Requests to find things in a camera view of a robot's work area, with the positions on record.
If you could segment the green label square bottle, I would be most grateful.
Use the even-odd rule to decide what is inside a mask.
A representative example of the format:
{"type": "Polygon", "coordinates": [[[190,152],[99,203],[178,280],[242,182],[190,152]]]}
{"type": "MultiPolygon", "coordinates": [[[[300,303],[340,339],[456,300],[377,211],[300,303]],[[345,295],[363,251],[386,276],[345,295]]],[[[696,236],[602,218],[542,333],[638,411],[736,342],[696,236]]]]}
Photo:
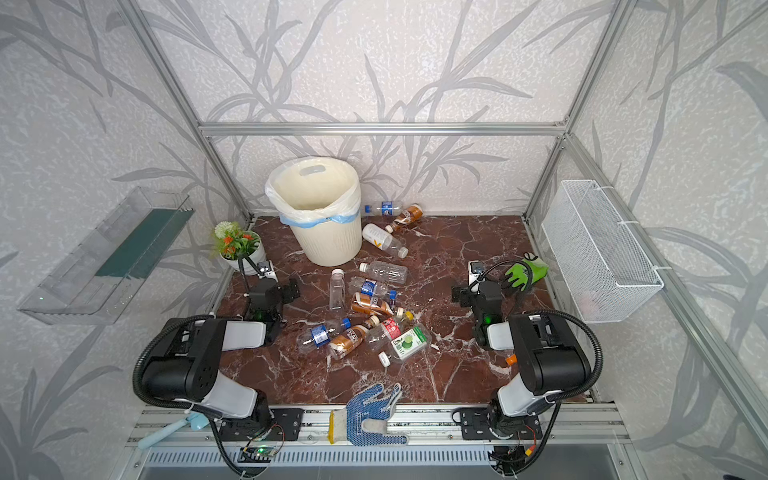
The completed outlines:
{"type": "Polygon", "coordinates": [[[429,332],[421,325],[415,325],[408,331],[392,340],[378,354],[380,364],[387,368],[394,364],[404,363],[415,357],[419,352],[428,348],[432,343],[429,332]]]}

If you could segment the cream plastic waste bin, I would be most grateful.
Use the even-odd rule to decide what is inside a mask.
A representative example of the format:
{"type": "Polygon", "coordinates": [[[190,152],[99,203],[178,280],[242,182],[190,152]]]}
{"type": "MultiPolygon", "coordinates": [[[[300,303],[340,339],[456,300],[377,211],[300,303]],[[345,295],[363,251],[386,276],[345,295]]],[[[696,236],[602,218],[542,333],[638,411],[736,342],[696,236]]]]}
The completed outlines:
{"type": "Polygon", "coordinates": [[[312,263],[335,267],[360,251],[362,192],[349,163],[329,157],[286,162],[270,173],[264,192],[312,263]]]}

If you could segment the aluminium front rail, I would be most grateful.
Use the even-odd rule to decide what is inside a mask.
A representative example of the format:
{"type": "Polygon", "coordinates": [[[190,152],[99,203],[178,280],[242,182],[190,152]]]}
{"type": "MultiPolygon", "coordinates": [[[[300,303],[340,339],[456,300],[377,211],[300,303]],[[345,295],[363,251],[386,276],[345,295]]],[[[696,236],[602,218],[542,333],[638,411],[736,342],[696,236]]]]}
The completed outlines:
{"type": "MultiPolygon", "coordinates": [[[[273,426],[266,433],[246,420],[224,420],[209,424],[200,415],[181,410],[147,407],[129,435],[127,445],[147,449],[159,446],[212,446],[212,429],[220,429],[226,445],[252,446],[257,443],[280,446],[347,446],[342,405],[279,405],[272,409],[273,426]]],[[[410,445],[456,445],[518,442],[541,445],[546,431],[551,444],[628,443],[629,434],[617,407],[612,404],[565,403],[557,417],[552,409],[534,417],[517,419],[502,433],[492,428],[488,408],[460,404],[399,404],[387,420],[367,420],[369,430],[389,436],[405,437],[410,445]]]]}

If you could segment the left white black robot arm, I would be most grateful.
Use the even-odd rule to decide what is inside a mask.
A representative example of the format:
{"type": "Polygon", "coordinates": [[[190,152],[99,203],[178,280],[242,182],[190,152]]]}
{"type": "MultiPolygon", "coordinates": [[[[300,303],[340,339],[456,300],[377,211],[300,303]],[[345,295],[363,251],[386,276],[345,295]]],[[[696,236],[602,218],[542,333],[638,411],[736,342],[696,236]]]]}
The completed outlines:
{"type": "Polygon", "coordinates": [[[248,419],[269,426],[266,395],[220,371],[227,351],[272,345],[285,305],[300,297],[298,281],[264,278],[248,291],[243,317],[172,318],[139,355],[132,375],[136,396],[162,408],[192,410],[213,419],[248,419]]]}

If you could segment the brown tea bottle white cap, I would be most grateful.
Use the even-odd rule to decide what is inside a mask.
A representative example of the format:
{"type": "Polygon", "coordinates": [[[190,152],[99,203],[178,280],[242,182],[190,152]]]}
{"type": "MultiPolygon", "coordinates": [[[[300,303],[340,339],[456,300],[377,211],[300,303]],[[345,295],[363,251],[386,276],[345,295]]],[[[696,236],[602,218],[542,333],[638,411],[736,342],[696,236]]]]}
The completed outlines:
{"type": "Polygon", "coordinates": [[[371,331],[380,324],[380,318],[372,315],[362,324],[353,325],[335,336],[330,344],[331,355],[336,360],[341,360],[360,346],[367,339],[371,331]]]}

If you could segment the brown tea bottle by wall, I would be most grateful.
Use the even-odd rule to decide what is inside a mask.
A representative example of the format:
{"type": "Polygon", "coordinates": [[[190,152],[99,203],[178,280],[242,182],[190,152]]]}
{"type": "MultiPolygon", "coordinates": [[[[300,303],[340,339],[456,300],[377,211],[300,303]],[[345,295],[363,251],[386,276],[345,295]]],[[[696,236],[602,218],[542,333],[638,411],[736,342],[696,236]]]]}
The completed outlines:
{"type": "Polygon", "coordinates": [[[393,234],[420,220],[423,214],[424,212],[418,204],[412,204],[405,208],[390,224],[386,225],[385,230],[393,234]]]}

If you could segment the red label clear bottle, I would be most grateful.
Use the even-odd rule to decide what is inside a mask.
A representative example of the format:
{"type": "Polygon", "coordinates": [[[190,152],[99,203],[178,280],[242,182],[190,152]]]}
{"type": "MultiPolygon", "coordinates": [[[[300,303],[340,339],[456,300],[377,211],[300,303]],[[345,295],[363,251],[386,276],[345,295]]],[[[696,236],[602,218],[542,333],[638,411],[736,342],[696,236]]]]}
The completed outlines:
{"type": "Polygon", "coordinates": [[[399,338],[413,321],[414,314],[411,311],[399,310],[395,317],[386,318],[369,332],[367,345],[375,352],[385,349],[393,340],[399,338]]]}

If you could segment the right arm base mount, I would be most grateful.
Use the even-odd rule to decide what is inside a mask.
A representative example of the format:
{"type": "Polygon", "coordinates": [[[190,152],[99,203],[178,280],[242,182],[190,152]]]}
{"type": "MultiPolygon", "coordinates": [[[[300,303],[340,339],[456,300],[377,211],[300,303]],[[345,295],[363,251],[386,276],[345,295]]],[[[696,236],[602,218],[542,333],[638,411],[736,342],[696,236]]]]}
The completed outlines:
{"type": "Polygon", "coordinates": [[[460,427],[463,440],[534,442],[543,436],[537,416],[507,416],[491,406],[458,408],[451,419],[460,427]]]}

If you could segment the clear white-cap bottle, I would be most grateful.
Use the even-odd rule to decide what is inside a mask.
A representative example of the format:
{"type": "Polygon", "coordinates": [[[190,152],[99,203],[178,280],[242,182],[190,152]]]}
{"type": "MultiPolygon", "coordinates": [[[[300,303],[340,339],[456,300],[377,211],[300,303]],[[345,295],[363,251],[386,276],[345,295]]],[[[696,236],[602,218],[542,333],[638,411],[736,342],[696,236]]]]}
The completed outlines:
{"type": "Polygon", "coordinates": [[[342,269],[334,269],[331,272],[329,284],[329,309],[339,310],[344,306],[345,280],[342,269]]]}

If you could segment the clear acrylic wall shelf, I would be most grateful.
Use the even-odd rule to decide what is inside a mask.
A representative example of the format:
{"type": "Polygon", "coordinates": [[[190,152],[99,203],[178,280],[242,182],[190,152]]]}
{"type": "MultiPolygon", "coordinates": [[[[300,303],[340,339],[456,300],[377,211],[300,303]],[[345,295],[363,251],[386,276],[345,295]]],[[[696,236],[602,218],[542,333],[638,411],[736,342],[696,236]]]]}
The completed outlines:
{"type": "Polygon", "coordinates": [[[194,214],[190,197],[136,187],[18,306],[48,325],[111,325],[194,214]]]}

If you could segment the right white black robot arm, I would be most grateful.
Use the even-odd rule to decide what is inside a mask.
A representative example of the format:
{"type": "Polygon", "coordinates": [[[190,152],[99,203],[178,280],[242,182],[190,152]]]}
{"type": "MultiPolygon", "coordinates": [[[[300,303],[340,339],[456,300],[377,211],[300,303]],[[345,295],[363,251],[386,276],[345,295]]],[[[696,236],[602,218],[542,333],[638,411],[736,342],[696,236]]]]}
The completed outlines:
{"type": "Polygon", "coordinates": [[[502,314],[501,287],[476,280],[455,286],[452,301],[472,311],[479,346],[511,350],[517,374],[489,403],[487,421],[496,433],[577,397],[599,379],[604,352],[599,339],[579,318],[557,310],[502,314]]]}

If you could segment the blue label crushed bottle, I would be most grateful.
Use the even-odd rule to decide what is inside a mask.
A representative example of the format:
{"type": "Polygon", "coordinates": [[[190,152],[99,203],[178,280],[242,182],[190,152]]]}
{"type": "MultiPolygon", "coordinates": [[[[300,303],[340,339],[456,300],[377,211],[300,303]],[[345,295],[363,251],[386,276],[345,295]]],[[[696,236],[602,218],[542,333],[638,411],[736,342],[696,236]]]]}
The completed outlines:
{"type": "Polygon", "coordinates": [[[368,295],[372,299],[395,302],[397,291],[390,285],[377,280],[354,276],[349,280],[349,288],[354,293],[368,295]]]}

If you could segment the white label bottle near bin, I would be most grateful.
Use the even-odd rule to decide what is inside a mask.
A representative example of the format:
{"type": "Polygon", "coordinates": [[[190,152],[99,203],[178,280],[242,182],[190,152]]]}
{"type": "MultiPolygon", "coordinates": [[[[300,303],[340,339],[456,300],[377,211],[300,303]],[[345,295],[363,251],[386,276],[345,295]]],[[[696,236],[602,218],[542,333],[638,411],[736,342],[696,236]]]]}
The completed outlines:
{"type": "Polygon", "coordinates": [[[409,250],[404,243],[375,224],[366,224],[362,229],[362,237],[379,250],[393,257],[404,259],[409,253],[409,250]]]}

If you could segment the green black work glove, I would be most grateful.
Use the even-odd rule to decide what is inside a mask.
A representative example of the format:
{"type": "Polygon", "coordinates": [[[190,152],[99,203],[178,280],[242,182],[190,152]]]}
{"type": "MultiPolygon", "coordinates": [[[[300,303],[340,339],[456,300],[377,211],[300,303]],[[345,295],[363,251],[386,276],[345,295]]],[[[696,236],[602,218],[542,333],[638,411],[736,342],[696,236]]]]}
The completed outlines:
{"type": "Polygon", "coordinates": [[[502,285],[508,289],[526,292],[536,282],[546,277],[549,266],[539,256],[526,252],[505,272],[502,285]]]}

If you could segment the clear crushed plastic bottle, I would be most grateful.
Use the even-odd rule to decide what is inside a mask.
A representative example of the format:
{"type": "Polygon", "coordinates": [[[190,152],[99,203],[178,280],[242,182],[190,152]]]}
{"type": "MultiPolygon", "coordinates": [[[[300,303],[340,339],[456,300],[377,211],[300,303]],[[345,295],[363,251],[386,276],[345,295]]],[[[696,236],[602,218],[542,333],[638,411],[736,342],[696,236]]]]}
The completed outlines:
{"type": "Polygon", "coordinates": [[[408,268],[383,261],[362,262],[359,271],[367,278],[388,284],[404,285],[408,279],[408,268]]]}

